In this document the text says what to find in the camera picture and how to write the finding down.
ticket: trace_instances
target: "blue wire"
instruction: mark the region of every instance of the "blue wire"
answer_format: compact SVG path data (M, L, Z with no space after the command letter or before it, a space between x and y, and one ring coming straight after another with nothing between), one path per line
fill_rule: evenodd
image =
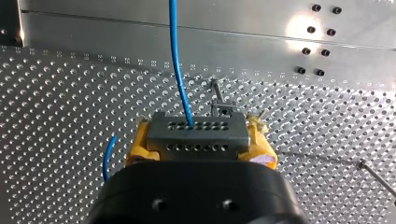
M171 49L172 59L174 63L176 81L178 91L180 92L181 102L183 103L184 113L186 114L187 122L190 126L193 126L194 121L192 119L192 113L189 105L189 98L187 97L186 91L184 90L183 76L180 70L178 61L178 46L177 46L177 0L169 0L169 20L171 26Z
M113 136L107 145L105 156L103 157L102 172L103 172L103 179L105 180L105 182L108 180L108 171L107 171L108 160L110 160L111 151L113 150L114 145L116 145L116 142L117 142L117 136Z

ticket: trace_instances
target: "metal wall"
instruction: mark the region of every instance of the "metal wall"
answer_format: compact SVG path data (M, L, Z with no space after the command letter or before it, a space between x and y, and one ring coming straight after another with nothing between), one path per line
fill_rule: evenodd
M6 223L82 223L108 137L120 139L114 173L139 116L182 116L167 1L20 4L28 48L0 53L0 205ZM391 1L185 0L178 11L195 115L209 115L209 79L221 78L240 110L267 110L279 172L312 223L392 221L394 199L356 170L366 159L396 187Z

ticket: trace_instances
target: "perforated metal sheet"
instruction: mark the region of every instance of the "perforated metal sheet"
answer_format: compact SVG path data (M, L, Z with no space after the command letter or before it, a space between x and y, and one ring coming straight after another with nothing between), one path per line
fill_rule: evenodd
M68 55L0 52L0 204L9 208L10 223L83 223L103 185L109 137L119 137L110 161L114 174L139 116L158 110L182 116L170 74ZM210 74L196 68L186 77L195 115L210 115ZM385 222L390 195L355 163L366 159L395 187L395 92L287 82L245 77L223 79L222 86L241 111L267 110L278 170L312 223Z

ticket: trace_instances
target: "aluminum panel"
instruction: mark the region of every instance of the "aluminum panel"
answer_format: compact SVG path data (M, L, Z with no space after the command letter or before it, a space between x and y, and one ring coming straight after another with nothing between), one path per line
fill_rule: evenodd
M28 46L66 49L83 56L100 53L118 62L135 62L169 71L169 29L128 22L22 14ZM310 48L311 54L302 54ZM329 57L321 52L327 49ZM288 81L294 84L339 85L393 90L396 52L332 44L237 35L189 28L179 29L179 50L184 72L254 81ZM297 67L305 75L296 73ZM325 71L324 77L315 75Z
M6 224L83 223L103 185L111 134L119 137L109 166L114 174L139 116L156 110L182 116L174 76L152 66L2 47L0 75L0 163L7 176L7 201L0 204L12 214L12 221L2 219ZM186 82L194 115L209 116L210 80L189 74ZM278 170L311 223L386 223L394 199L356 163L366 159L396 187L395 91L245 78L220 84L240 111L266 109Z
M314 4L321 11L313 11ZM334 7L342 12L332 13ZM169 21L168 1L158 0L22 0L21 9L152 24ZM184 0L178 2L178 12L183 27L396 48L396 6L390 0ZM316 32L309 34L308 26ZM327 35L328 29L336 35Z

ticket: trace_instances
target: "metal pin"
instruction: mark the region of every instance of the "metal pin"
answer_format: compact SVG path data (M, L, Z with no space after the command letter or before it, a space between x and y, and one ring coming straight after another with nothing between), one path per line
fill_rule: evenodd
M220 86L219 86L219 81L218 81L217 79L214 79L214 80L212 81L212 88L215 89L216 96L218 97L218 99L219 99L222 103L224 103L224 98L223 98L223 96L222 96L222 94L221 94L221 89L220 89Z
M370 175L372 175L376 180L378 180L378 182L382 186L384 186L384 188L386 188L393 195L393 197L396 198L396 190L394 190L393 187L384 178L382 178L381 175L379 175L376 171L374 171L370 166L366 165L364 161L359 163L359 168L368 171Z

